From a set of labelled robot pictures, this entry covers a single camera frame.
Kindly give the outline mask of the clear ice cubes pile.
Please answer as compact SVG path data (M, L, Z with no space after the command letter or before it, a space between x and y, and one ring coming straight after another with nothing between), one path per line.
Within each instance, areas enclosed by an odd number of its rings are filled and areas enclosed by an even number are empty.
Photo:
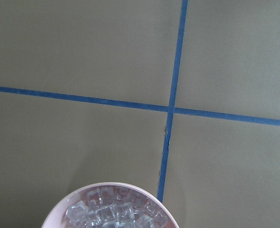
M144 194L122 186L89 190L65 213L72 228L165 228L169 218Z

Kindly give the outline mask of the pink bowl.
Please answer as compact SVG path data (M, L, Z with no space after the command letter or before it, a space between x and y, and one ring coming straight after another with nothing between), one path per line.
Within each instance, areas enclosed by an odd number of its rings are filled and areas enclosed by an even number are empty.
M167 208L152 194L145 191L142 188L139 188L137 186L127 184L127 183L121 183L121 182L102 182L102 183L95 183L90 184L84 187L81 187L77 190L74 190L67 196L65 196L62 200L60 200L54 208L50 211L48 216L46 217L42 228L67 228L67 221L65 220L65 213L69 205L76 203L80 200L86 199L86 193L94 189L96 187L104 187L104 186L120 186L120 187L126 187L128 189L135 190L136 192L139 192L143 195L145 195L147 198L153 200L155 203L157 203L161 209L165 212L165 214L169 218L169 222L166 225L166 228L179 228L178 223L175 221L173 216L170 214L170 212L167 210Z

